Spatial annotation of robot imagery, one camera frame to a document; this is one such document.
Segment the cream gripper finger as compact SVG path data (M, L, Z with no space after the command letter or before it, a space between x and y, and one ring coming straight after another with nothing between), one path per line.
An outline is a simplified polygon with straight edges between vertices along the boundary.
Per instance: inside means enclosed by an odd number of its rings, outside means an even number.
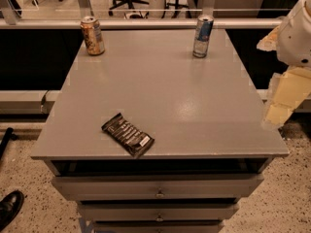
M290 66L269 82L262 126L282 127L294 110L311 94L311 68Z
M265 37L263 37L257 44L258 50L273 51L276 50L278 39L279 26L275 27Z

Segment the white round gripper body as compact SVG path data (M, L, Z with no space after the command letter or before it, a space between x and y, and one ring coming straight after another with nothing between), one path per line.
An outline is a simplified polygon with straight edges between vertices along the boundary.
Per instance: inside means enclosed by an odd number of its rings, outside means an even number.
M298 0L283 19L277 36L277 58L291 66L311 66L311 0Z

